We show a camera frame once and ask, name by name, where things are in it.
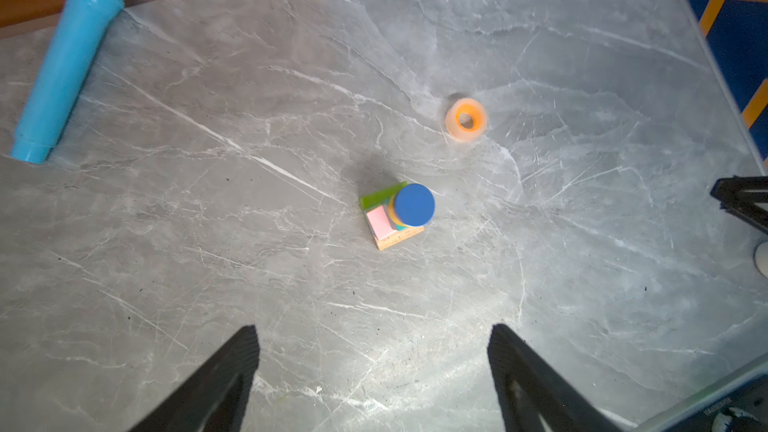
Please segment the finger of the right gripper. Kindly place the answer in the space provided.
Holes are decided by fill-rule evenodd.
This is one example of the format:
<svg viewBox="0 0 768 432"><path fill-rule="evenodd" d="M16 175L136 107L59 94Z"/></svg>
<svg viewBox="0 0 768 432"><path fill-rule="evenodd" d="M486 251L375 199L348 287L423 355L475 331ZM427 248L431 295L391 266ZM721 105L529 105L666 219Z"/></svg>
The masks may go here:
<svg viewBox="0 0 768 432"><path fill-rule="evenodd" d="M766 176L720 178L710 195L723 211L767 233L767 181Z"/></svg>

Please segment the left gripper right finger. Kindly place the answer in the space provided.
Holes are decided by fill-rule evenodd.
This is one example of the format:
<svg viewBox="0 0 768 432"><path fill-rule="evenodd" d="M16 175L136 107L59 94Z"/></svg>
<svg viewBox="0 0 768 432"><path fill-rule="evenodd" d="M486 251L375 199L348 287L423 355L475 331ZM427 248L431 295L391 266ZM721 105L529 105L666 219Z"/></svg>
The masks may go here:
<svg viewBox="0 0 768 432"><path fill-rule="evenodd" d="M506 431L617 431L507 325L492 327L487 355Z"/></svg>

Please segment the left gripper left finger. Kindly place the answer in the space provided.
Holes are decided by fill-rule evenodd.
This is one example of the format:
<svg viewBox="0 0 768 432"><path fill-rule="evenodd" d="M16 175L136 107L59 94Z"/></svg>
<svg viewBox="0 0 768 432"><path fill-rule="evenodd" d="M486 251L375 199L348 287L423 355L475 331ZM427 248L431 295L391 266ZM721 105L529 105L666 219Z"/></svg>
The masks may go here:
<svg viewBox="0 0 768 432"><path fill-rule="evenodd" d="M241 327L132 429L239 431L260 358L256 327Z"/></svg>

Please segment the natural wood rectangular block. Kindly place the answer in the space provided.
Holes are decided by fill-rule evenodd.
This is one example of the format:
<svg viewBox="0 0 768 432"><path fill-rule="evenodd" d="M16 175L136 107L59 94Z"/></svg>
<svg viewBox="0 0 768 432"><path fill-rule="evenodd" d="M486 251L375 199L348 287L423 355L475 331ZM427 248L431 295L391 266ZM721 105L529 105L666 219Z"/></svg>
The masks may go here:
<svg viewBox="0 0 768 432"><path fill-rule="evenodd" d="M376 239L375 243L379 250L385 250L422 233L424 230L424 227L408 227L403 230L397 230L383 239Z"/></svg>

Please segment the dark blue cylinder block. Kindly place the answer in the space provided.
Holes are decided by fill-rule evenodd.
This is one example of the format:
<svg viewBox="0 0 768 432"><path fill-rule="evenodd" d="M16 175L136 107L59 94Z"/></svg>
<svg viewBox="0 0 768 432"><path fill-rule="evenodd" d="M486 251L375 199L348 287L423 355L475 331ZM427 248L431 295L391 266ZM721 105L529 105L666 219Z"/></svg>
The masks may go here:
<svg viewBox="0 0 768 432"><path fill-rule="evenodd" d="M435 213L435 198L422 184L408 184L399 190L392 202L392 212L404 227L427 225Z"/></svg>

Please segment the yellow cylinder block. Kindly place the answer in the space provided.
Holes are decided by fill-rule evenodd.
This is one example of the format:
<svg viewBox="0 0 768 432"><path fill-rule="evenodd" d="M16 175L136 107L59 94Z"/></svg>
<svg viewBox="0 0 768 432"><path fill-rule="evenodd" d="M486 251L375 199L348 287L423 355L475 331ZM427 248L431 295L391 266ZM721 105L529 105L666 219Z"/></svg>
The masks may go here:
<svg viewBox="0 0 768 432"><path fill-rule="evenodd" d="M393 224L394 224L394 220L399 220L400 222L402 222L402 221L399 219L399 217L397 216L397 213L396 213L396 211L395 211L395 199L396 199L396 194L392 195L392 196L389 198L389 200L388 200L388 202L387 202L387 205L386 205L386 211L387 211L387 215L388 215L388 218L389 218L389 220L390 220L390 221L391 221Z"/></svg>

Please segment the pink rectangular block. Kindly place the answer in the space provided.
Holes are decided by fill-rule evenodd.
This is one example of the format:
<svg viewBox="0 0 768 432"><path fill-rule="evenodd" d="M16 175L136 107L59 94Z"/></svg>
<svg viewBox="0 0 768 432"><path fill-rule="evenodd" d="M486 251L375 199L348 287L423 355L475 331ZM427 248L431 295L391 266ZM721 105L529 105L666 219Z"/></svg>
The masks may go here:
<svg viewBox="0 0 768 432"><path fill-rule="evenodd" d="M368 210L366 219L376 241L383 241L397 232L397 228L391 222L384 205Z"/></svg>

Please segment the dark green rectangular block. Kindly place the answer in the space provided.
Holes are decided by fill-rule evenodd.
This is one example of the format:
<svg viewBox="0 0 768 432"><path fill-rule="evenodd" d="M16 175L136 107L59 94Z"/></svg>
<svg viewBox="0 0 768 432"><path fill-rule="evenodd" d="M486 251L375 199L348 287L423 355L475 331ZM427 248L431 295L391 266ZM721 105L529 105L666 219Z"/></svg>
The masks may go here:
<svg viewBox="0 0 768 432"><path fill-rule="evenodd" d="M396 195L401 189L403 189L407 185L408 185L408 182L403 181L395 185L389 186L385 189L376 191L372 194L361 197L359 199L361 210L366 212L375 207L378 207L382 203L387 203L392 196Z"/></svg>

